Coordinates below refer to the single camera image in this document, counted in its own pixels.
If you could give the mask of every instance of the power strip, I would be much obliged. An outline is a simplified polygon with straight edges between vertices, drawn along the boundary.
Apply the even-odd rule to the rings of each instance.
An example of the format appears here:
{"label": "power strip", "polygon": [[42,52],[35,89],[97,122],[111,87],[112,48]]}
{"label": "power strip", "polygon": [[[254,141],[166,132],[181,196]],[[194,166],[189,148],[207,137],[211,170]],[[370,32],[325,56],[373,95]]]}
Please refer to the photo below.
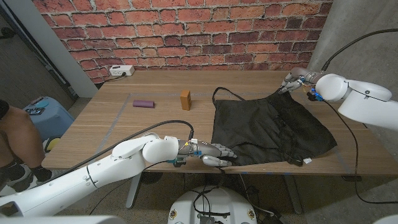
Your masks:
{"label": "power strip", "polygon": [[113,65],[109,71],[112,76],[121,76],[123,72],[126,72],[127,76],[131,76],[135,69],[132,65]]}

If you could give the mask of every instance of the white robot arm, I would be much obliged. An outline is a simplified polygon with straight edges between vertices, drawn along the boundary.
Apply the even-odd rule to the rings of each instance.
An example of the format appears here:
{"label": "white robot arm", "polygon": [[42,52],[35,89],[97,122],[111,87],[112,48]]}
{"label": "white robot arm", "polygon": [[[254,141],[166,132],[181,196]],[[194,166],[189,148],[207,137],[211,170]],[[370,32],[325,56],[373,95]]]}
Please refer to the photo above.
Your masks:
{"label": "white robot arm", "polygon": [[201,156],[204,163],[211,166],[227,166],[226,161],[215,156],[235,156],[233,153],[225,153],[230,149],[221,150],[210,144],[210,147],[200,147],[196,139],[185,142],[183,147],[179,147],[177,138],[166,136],[161,139],[155,133],[147,133],[143,137],[124,141],[113,149],[111,155],[99,161],[33,189],[1,197],[0,209],[3,213],[0,211],[0,218],[2,215],[6,217],[54,215],[104,185],[141,173],[145,169],[145,160],[151,163],[173,161],[180,156],[179,149],[190,152],[189,155],[183,155],[184,158],[194,155],[194,151],[198,156],[211,155],[210,157],[217,159],[216,163],[209,164],[205,157]]}
{"label": "white robot arm", "polygon": [[315,94],[323,100],[344,100],[338,111],[349,119],[398,131],[398,102],[390,100],[391,92],[382,86],[293,68],[282,82],[279,93],[302,85],[315,85]]}

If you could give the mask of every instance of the robot finger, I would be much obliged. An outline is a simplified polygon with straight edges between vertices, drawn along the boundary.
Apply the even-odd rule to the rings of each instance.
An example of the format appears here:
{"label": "robot finger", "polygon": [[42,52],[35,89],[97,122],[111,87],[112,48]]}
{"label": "robot finger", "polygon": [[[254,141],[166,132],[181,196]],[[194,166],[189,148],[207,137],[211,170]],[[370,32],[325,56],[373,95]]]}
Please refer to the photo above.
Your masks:
{"label": "robot finger", "polygon": [[221,166],[221,167],[225,167],[225,166],[231,166],[232,162],[230,161],[225,161],[222,159],[219,159],[217,157],[214,156],[203,156],[202,161],[205,165],[208,166]]}

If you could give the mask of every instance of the purple block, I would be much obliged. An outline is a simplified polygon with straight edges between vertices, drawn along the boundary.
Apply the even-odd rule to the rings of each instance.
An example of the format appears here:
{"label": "purple block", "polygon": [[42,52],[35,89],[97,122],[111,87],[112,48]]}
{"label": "purple block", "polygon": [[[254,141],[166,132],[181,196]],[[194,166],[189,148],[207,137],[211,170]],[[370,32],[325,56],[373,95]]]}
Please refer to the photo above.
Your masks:
{"label": "purple block", "polygon": [[146,108],[155,108],[155,102],[147,101],[147,100],[134,100],[132,102],[133,107],[146,107]]}

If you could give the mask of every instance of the orange block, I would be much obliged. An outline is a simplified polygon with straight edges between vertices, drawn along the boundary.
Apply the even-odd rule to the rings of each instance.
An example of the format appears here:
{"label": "orange block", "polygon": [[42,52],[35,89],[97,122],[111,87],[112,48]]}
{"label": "orange block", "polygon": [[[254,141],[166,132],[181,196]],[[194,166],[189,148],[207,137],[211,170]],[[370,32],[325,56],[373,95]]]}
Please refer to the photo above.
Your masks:
{"label": "orange block", "polygon": [[182,90],[181,95],[181,106],[183,110],[189,110],[191,108],[191,92],[189,90]]}

